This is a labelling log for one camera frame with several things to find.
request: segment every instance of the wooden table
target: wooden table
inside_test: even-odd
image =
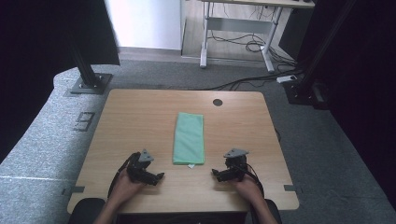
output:
[[[303,0],[201,0],[205,2],[204,8],[204,41],[201,46],[200,67],[206,68],[207,58],[207,32],[209,30],[243,32],[254,34],[268,35],[265,45],[261,47],[262,57],[269,73],[274,73],[275,69],[272,65],[268,50],[274,38],[277,24],[283,7],[312,8],[315,4],[312,0],[308,3]],[[210,16],[210,3],[227,3],[239,5],[269,6],[276,7],[275,15],[272,21],[253,21],[253,20],[236,20],[229,18],[216,18]]]
[[[221,106],[213,104],[215,99]],[[172,163],[177,113],[204,115],[205,164],[190,169]],[[73,193],[69,213],[83,198],[106,198],[114,174],[134,152],[146,148],[155,158],[148,167],[165,172],[146,186],[122,213],[247,211],[248,205],[211,169],[225,170],[223,155],[233,147],[248,150],[247,162],[263,183],[265,197],[279,209],[299,206],[273,123],[260,92],[113,90],[78,177],[82,193]]]

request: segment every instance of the robotic hand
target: robotic hand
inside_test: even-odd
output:
[[[253,173],[251,173],[248,169],[248,166],[250,168],[251,166],[248,165],[247,163],[247,156],[246,156],[247,154],[248,151],[242,149],[237,149],[237,148],[231,149],[229,152],[227,152],[224,155],[224,158],[226,158],[225,164],[228,169],[221,172],[212,169],[212,174],[216,177],[216,179],[219,182],[232,180],[236,178],[239,181],[242,181],[245,175],[249,175],[255,180],[260,191],[262,192],[262,194],[264,194],[264,189],[262,187],[262,183],[260,182],[259,178]]]
[[[126,160],[125,163],[120,167],[120,169],[114,176],[114,179],[110,185],[110,189],[108,190],[107,197],[110,196],[110,193],[113,190],[117,179],[119,178],[120,172],[125,169],[125,167],[131,181],[139,181],[144,184],[156,186],[158,182],[163,178],[164,173],[154,175],[147,172],[146,168],[149,167],[152,161],[154,161],[154,158],[145,149],[143,149],[142,153],[133,153],[128,158],[128,160]]]

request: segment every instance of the green towel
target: green towel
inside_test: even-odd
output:
[[[173,164],[204,164],[204,116],[178,113]]]

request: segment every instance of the black cable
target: black cable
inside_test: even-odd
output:
[[[227,12],[225,11],[225,3],[223,3],[223,8],[224,8],[224,13],[225,13],[225,15],[227,16],[227,18],[230,18],[230,17],[228,16]]]
[[[264,82],[263,82],[261,85],[255,86],[255,85],[253,85],[253,83],[251,83],[251,82],[242,81],[242,82],[238,82],[238,85],[236,85],[236,87],[234,87],[233,90],[236,91],[236,90],[239,88],[239,86],[240,86],[241,84],[249,84],[249,85],[251,85],[251,86],[254,87],[254,88],[259,88],[259,87],[263,87],[264,84],[265,84],[266,82],[268,82],[268,81],[267,81],[267,80],[264,80]]]
[[[253,166],[247,163],[247,166],[250,167],[250,169],[253,171],[254,175],[257,176],[256,171],[253,169]]]
[[[273,9],[273,11],[270,14],[264,15],[264,18],[266,19],[266,18],[272,16],[271,20],[273,20],[274,19],[274,14],[275,14],[275,8]]]
[[[223,41],[223,42],[230,42],[230,43],[233,43],[233,44],[238,44],[238,45],[246,45],[246,43],[239,43],[239,42],[233,42],[234,40],[239,40],[239,39],[243,39],[243,38],[245,38],[245,37],[248,37],[248,36],[251,36],[251,35],[242,35],[242,36],[239,36],[239,37],[236,37],[236,38],[232,38],[232,39],[225,39],[225,38],[222,38],[222,37],[219,37],[219,36],[215,36],[214,34],[213,34],[213,31],[211,30],[211,33],[212,33],[212,36],[210,36],[210,37],[208,37],[208,39],[214,39],[214,40],[216,40],[216,41]]]
[[[284,72],[281,72],[281,73],[278,73],[278,74],[273,74],[273,75],[270,75],[270,76],[246,77],[246,78],[237,79],[236,81],[232,81],[232,82],[229,82],[229,83],[217,86],[217,87],[200,89],[200,91],[213,91],[213,90],[221,91],[222,89],[224,89],[224,88],[226,88],[227,86],[230,86],[230,85],[232,85],[232,87],[234,87],[235,85],[237,85],[235,83],[239,83],[239,82],[247,82],[247,81],[255,81],[255,80],[266,80],[266,81],[275,80],[277,77],[282,77],[282,75],[288,75],[289,72],[292,72],[293,74],[296,74],[296,73],[301,73],[302,71],[292,69],[292,70],[289,70],[289,71],[284,71]]]
[[[249,175],[251,178],[253,178],[254,182],[256,183],[257,187],[259,187],[260,192],[262,193],[262,196],[264,196],[264,188],[262,187],[262,182],[260,182],[260,179],[257,177],[257,175],[252,174],[251,172],[242,169],[239,166],[234,166],[234,168],[238,169],[239,171],[243,172],[246,175]]]
[[[249,19],[251,18],[251,16],[253,16],[253,14],[257,11],[257,6],[254,7],[254,11],[250,14],[250,16],[248,17]]]
[[[250,49],[250,48],[249,48],[250,45],[259,46],[259,50]],[[252,52],[260,52],[260,51],[263,51],[263,49],[261,49],[261,46],[264,46],[264,45],[265,45],[265,42],[264,42],[259,36],[253,35],[253,36],[252,36],[252,40],[249,41],[249,42],[247,43],[247,50],[252,51]],[[283,56],[280,56],[280,55],[276,52],[276,50],[275,50],[274,48],[272,48],[272,47],[270,47],[270,48],[268,49],[268,51],[269,51],[269,52],[271,53],[271,55],[273,56],[274,60],[277,61],[277,62],[279,62],[279,63],[287,63],[287,64],[289,64],[289,65],[291,65],[291,66],[295,66],[295,65],[297,64],[297,62],[295,62],[293,59],[288,59],[288,58],[285,58],[285,57],[283,57]]]
[[[250,46],[257,46],[259,49],[252,49]],[[245,49],[249,52],[258,53],[258,52],[262,52],[261,46],[263,46],[263,44],[251,40],[246,43]]]
[[[262,19],[262,12],[260,13],[260,17],[259,17],[259,13],[257,13],[258,21]]]
[[[113,180],[111,181],[110,184],[110,188],[108,189],[108,193],[107,193],[107,198],[110,197],[111,191],[113,191],[114,186],[117,183],[117,180],[119,179],[120,173],[123,169],[125,169],[125,167],[128,165],[129,159],[131,159],[131,157],[128,158],[128,160],[126,160],[124,162],[124,164],[120,167],[120,169],[116,172],[116,174],[114,175]]]

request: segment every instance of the black panel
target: black panel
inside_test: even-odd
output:
[[[299,58],[300,47],[313,12],[314,9],[311,8],[293,8],[280,37],[279,46],[294,60]]]
[[[395,2],[355,1],[329,47],[310,71],[312,77],[327,85],[333,116],[393,207],[396,207],[395,10]],[[319,24],[309,27],[304,42],[317,43],[316,35],[325,33],[320,31]],[[312,52],[315,51],[306,44],[300,55]]]

